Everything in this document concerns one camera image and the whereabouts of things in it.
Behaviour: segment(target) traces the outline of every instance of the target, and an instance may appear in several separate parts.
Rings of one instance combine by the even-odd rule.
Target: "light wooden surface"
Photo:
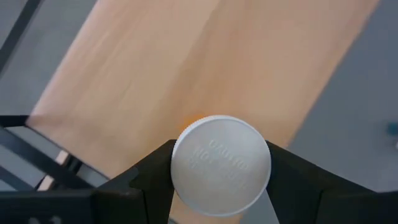
[[[29,125],[112,178],[208,114],[287,146],[377,0],[99,0]],[[179,223],[210,218],[175,197]]]

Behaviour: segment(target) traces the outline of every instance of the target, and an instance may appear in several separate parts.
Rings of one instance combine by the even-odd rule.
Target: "white plastic lid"
[[[252,126],[225,115],[202,118],[174,145],[174,188],[190,208],[226,217],[249,208],[271,175],[268,146]]]

